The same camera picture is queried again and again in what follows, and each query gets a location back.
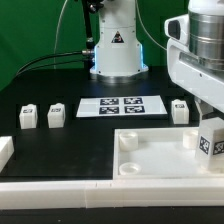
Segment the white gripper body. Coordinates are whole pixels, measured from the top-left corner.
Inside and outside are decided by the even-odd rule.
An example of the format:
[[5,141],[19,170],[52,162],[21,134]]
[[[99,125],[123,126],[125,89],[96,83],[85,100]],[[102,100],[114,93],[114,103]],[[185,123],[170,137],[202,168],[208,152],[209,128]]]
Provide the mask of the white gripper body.
[[224,16],[189,13],[164,30],[171,80],[224,113]]

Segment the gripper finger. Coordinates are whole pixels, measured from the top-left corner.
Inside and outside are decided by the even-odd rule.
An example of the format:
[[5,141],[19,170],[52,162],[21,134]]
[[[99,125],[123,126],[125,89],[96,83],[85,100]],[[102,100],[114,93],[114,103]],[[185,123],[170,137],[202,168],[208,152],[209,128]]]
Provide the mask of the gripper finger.
[[195,104],[199,113],[199,121],[206,119],[209,114],[214,112],[213,107],[200,98],[195,99]]

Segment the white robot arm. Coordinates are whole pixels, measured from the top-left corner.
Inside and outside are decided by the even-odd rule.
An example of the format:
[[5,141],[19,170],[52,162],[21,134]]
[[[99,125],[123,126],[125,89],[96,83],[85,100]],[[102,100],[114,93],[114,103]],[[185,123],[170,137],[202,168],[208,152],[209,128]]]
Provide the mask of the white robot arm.
[[[99,0],[100,39],[93,50],[90,74],[122,83],[148,71],[136,38],[137,0]],[[224,119],[224,0],[189,0],[188,12],[164,23],[168,74],[194,95],[202,117]]]

